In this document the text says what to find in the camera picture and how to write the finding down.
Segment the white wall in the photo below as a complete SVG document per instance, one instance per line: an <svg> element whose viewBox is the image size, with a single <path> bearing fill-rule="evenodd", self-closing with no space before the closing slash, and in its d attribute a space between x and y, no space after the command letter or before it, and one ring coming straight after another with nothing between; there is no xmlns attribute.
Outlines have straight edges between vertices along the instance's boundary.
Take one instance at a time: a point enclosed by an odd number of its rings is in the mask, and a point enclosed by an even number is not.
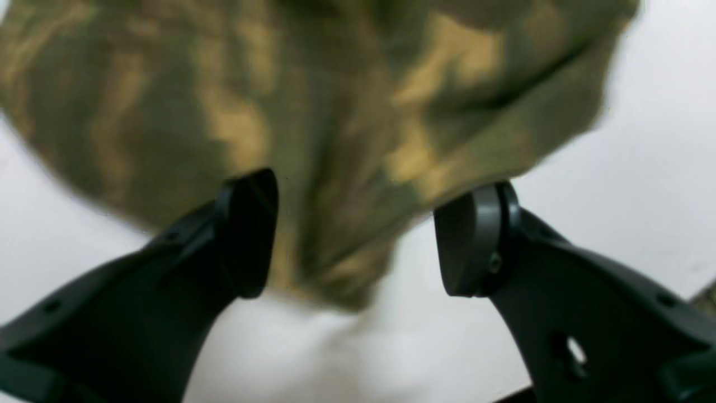
<svg viewBox="0 0 716 403"><path fill-rule="evenodd" d="M689 298L716 280L716 2L647 0L643 12L599 129L514 183L573 242ZM73 199L4 129L0 195L0 323L145 241ZM492 305L444 294L426 222L405 236L361 318L272 295L229 308L186 401L481 403L527 383Z"/></svg>

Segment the black plastic arm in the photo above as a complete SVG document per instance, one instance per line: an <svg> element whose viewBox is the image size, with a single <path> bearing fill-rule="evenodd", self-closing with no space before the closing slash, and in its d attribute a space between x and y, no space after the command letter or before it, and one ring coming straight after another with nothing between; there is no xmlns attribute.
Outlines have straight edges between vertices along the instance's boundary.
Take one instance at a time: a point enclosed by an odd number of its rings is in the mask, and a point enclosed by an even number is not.
<svg viewBox="0 0 716 403"><path fill-rule="evenodd" d="M278 202L269 170L230 181L0 328L0 389L36 403L180 403L214 320L266 284Z"/></svg>
<svg viewBox="0 0 716 403"><path fill-rule="evenodd" d="M435 231L445 290L490 298L530 374L503 403L716 402L716 323L571 245L510 184L438 209Z"/></svg>

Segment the white surface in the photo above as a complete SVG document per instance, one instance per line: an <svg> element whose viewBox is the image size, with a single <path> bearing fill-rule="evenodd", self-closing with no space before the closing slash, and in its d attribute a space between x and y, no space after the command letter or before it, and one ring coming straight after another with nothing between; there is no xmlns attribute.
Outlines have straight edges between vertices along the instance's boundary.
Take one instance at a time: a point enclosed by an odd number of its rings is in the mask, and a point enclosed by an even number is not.
<svg viewBox="0 0 716 403"><path fill-rule="evenodd" d="M515 184L573 242L690 297L716 278L716 2L648 0L644 13L599 129ZM145 240L72 199L7 131L0 195L0 323ZM444 295L432 222L406 235L383 287L360 318L270 295L232 306L186 401L481 403L527 384L494 308Z"/></svg>

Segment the screw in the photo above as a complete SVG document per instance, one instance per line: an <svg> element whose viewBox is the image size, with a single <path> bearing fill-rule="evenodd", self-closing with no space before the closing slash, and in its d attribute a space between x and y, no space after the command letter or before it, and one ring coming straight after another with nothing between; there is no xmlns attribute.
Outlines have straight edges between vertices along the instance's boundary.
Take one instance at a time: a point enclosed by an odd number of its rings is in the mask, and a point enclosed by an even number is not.
<svg viewBox="0 0 716 403"><path fill-rule="evenodd" d="M497 274L502 269L502 256L500 256L499 253L495 252L490 256L490 263L488 270L493 273Z"/></svg>

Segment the green camouflage bag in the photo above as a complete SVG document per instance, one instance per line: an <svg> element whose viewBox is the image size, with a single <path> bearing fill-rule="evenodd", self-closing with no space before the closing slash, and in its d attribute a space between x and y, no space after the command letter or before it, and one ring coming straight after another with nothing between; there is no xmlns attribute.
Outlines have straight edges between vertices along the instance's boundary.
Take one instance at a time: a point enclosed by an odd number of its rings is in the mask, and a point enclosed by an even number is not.
<svg viewBox="0 0 716 403"><path fill-rule="evenodd" d="M360 310L417 217L588 130L637 0L11 0L0 102L151 231L271 167L271 286Z"/></svg>

